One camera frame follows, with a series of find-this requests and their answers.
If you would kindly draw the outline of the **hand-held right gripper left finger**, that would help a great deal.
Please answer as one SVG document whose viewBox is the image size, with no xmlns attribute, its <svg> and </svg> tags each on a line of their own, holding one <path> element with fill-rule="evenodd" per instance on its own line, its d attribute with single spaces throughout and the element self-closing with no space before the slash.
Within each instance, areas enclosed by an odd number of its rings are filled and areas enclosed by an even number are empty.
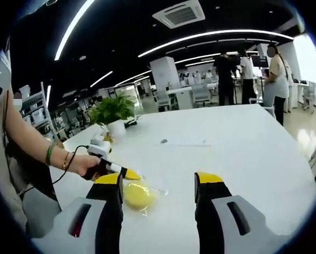
<svg viewBox="0 0 316 254">
<path fill-rule="evenodd" d="M 52 229 L 32 242 L 41 253 L 119 253 L 123 178 L 104 175 L 59 213 Z"/>
</svg>

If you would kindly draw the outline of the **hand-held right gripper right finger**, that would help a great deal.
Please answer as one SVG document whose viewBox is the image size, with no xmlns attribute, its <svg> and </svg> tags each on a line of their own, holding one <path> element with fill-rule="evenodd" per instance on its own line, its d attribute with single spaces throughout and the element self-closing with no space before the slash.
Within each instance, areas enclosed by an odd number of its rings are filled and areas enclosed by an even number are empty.
<svg viewBox="0 0 316 254">
<path fill-rule="evenodd" d="M 195 172 L 195 221 L 200 253 L 278 253 L 286 236 L 275 234 L 261 211 L 232 195 L 222 178 Z"/>
</svg>

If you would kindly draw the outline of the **person's left hand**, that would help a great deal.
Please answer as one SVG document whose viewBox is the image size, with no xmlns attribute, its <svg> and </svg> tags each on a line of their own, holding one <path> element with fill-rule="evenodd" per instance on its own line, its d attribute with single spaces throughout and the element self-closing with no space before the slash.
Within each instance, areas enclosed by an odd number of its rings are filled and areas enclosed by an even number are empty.
<svg viewBox="0 0 316 254">
<path fill-rule="evenodd" d="M 85 180 L 96 181 L 102 176 L 100 163 L 100 158 L 96 156 L 77 155 L 74 157 L 69 169 Z"/>
</svg>

